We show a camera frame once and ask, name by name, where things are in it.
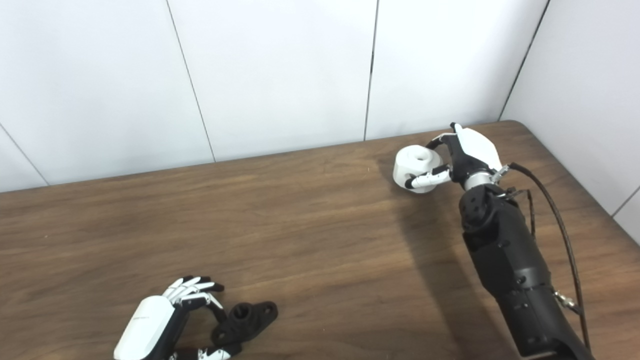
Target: cable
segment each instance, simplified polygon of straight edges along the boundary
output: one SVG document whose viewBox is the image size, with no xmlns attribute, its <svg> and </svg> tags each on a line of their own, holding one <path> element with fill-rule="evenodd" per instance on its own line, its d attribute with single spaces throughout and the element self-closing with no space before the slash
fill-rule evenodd
<svg viewBox="0 0 640 360">
<path fill-rule="evenodd" d="M 536 241 L 536 213 L 533 210 L 533 196 L 531 196 L 531 190 L 518 190 L 509 195 L 509 200 L 513 200 L 516 196 L 524 192 L 527 193 L 527 200 L 529 200 L 529 221 L 531 222 L 529 227 L 531 228 L 531 236 L 533 237 L 533 241 Z"/>
<path fill-rule="evenodd" d="M 579 316 L 580 316 L 580 327 L 582 328 L 582 337 L 584 339 L 584 346 L 587 349 L 589 349 L 589 351 L 591 351 L 591 343 L 589 341 L 589 332 L 587 330 L 587 316 L 584 311 L 584 301 L 582 300 L 582 286 L 580 285 L 578 268 L 577 268 L 577 265 L 575 264 L 575 257 L 573 256 L 573 248 L 571 246 L 571 240 L 569 239 L 569 234 L 566 232 L 564 222 L 562 221 L 562 217 L 560 216 L 560 211 L 558 210 L 555 202 L 551 198 L 551 195 L 549 194 L 545 186 L 528 168 L 525 168 L 522 165 L 519 165 L 517 163 L 509 164 L 509 168 L 512 168 L 513 170 L 521 172 L 522 174 L 526 175 L 528 178 L 533 180 L 533 182 L 536 183 L 536 185 L 538 185 L 538 188 L 540 188 L 540 191 L 542 191 L 542 194 L 547 199 L 547 202 L 551 207 L 551 211 L 556 217 L 556 221 L 558 223 L 558 226 L 560 227 L 560 232 L 562 233 L 562 237 L 564 240 L 564 246 L 566 247 L 566 253 L 569 257 L 569 264 L 571 265 L 571 271 L 573 274 L 573 285 L 575 287 L 575 295 L 578 300 L 578 305 L 582 309 Z"/>
</svg>

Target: black robotic arm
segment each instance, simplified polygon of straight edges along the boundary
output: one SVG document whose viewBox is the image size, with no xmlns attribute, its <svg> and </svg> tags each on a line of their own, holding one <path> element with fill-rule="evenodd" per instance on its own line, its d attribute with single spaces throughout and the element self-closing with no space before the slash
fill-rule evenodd
<svg viewBox="0 0 640 360">
<path fill-rule="evenodd" d="M 405 188 L 446 181 L 462 185 L 465 193 L 459 210 L 463 239 L 521 356 L 548 354 L 542 359 L 595 360 L 567 322 L 558 300 L 576 312 L 582 310 L 554 289 L 547 264 L 513 200 L 513 192 L 498 186 L 509 167 L 500 164 L 489 139 L 458 124 L 451 126 L 454 133 L 440 135 L 426 146 L 433 150 L 446 145 L 451 164 L 411 176 Z"/>
</svg>

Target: white wall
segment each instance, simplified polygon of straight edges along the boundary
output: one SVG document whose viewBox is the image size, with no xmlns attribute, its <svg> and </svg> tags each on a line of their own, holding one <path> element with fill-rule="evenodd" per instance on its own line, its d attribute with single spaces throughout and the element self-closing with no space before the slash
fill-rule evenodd
<svg viewBox="0 0 640 360">
<path fill-rule="evenodd" d="M 610 214 L 640 186 L 640 2 L 551 1 L 503 119 L 523 122 Z M 640 241 L 638 196 L 616 220 Z"/>
<path fill-rule="evenodd" d="M 362 140 L 375 0 L 169 4 L 217 160 Z"/>
<path fill-rule="evenodd" d="M 377 5 L 2 1 L 0 190 L 497 120 L 544 1 L 380 0 L 367 123 Z"/>
<path fill-rule="evenodd" d="M 0 123 L 51 184 L 212 161 L 164 1 L 0 1 Z"/>
<path fill-rule="evenodd" d="M 381 0 L 367 139 L 496 121 L 547 0 Z"/>
</svg>

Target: screw hole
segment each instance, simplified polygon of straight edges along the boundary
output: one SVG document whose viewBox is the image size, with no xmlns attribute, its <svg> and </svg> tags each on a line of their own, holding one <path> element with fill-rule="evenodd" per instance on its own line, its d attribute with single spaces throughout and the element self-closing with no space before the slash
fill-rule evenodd
<svg viewBox="0 0 640 360">
<path fill-rule="evenodd" d="M 234 317 L 237 319 L 244 319 L 249 316 L 249 307 L 247 306 L 236 306 L 234 309 Z"/>
</svg>

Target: wood grain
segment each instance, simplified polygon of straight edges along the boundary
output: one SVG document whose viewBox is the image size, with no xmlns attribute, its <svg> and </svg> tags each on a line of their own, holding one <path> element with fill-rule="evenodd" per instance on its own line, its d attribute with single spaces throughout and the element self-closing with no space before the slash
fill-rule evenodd
<svg viewBox="0 0 640 360">
<path fill-rule="evenodd" d="M 524 126 L 476 129 L 560 207 L 597 358 L 640 358 L 638 246 Z M 0 194 L 2 358 L 111 359 L 138 302 L 193 274 L 226 285 L 227 307 L 278 304 L 239 359 L 518 359 L 461 240 L 462 190 L 420 196 L 390 178 L 397 150 L 436 134 Z M 518 174 L 502 184 L 534 188 Z M 533 191 L 540 247 L 571 295 Z M 193 313 L 181 344 L 208 344 L 214 325 Z"/>
</svg>

